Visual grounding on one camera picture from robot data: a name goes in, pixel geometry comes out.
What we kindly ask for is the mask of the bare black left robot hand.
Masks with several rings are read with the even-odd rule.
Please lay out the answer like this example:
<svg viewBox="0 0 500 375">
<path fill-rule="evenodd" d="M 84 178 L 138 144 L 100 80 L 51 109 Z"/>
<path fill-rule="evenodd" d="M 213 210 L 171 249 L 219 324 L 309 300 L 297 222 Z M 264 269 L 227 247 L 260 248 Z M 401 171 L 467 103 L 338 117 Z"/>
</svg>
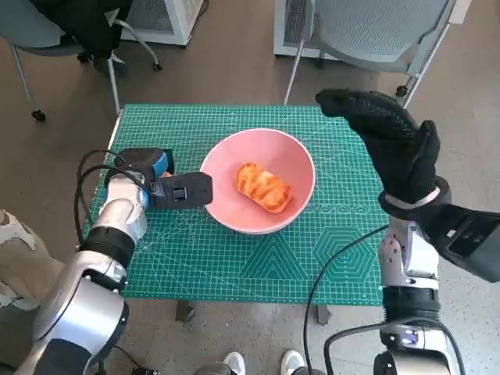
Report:
<svg viewBox="0 0 500 375">
<path fill-rule="evenodd" d="M 147 181 L 175 173 L 173 150 L 170 148 L 125 148 L 114 159 L 114 165 L 122 170 L 141 173 Z"/>
</svg>

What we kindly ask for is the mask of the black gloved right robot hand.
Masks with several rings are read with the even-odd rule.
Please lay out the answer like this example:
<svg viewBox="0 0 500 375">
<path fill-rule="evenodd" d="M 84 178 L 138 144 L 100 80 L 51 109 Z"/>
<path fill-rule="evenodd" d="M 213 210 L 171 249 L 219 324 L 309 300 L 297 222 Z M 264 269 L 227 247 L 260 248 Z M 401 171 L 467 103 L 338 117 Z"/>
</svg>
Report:
<svg viewBox="0 0 500 375">
<path fill-rule="evenodd" d="M 379 91 L 323 89 L 323 115 L 342 117 L 366 146 L 385 193 L 415 205 L 437 188 L 441 143 L 434 121 L 418 124 L 395 98 Z"/>
</svg>

